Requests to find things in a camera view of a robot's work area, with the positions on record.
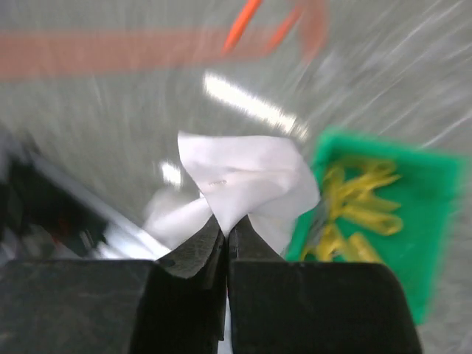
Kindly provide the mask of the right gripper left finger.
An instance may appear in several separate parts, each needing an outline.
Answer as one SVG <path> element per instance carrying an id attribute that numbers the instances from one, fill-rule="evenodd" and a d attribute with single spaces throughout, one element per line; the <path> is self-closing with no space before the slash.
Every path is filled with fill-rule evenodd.
<path id="1" fill-rule="evenodd" d="M 157 261 L 10 261 L 1 270 L 1 351 L 216 353 L 225 268 L 214 221 Z"/>

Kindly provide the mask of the orange clothes hanger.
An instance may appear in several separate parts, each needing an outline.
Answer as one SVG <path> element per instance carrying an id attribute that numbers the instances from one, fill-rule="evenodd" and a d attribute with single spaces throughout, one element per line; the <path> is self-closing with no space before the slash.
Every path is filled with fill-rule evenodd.
<path id="1" fill-rule="evenodd" d="M 264 58 L 299 30 L 300 54 L 310 62 L 328 32 L 326 1 L 295 1 L 275 27 L 250 25 L 260 1 L 248 1 L 225 27 L 118 32 L 2 32 L 1 79 L 68 77 L 197 66 Z"/>

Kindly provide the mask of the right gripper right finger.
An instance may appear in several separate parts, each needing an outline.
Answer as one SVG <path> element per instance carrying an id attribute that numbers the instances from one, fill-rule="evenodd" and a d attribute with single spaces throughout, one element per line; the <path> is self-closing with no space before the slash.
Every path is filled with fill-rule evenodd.
<path id="1" fill-rule="evenodd" d="M 234 353 L 421 353 L 396 276 L 376 263 L 288 262 L 248 218 L 229 234 Z"/>

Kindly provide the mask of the white underwear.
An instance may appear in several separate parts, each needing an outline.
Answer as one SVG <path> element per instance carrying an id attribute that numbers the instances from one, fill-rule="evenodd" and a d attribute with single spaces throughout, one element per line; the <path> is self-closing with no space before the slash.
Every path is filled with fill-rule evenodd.
<path id="1" fill-rule="evenodd" d="M 244 217 L 282 254 L 292 226 L 320 202 L 316 179 L 296 145 L 273 136 L 178 135 L 182 167 L 200 195 L 157 192 L 144 230 L 174 250 L 215 218 L 224 235 Z"/>

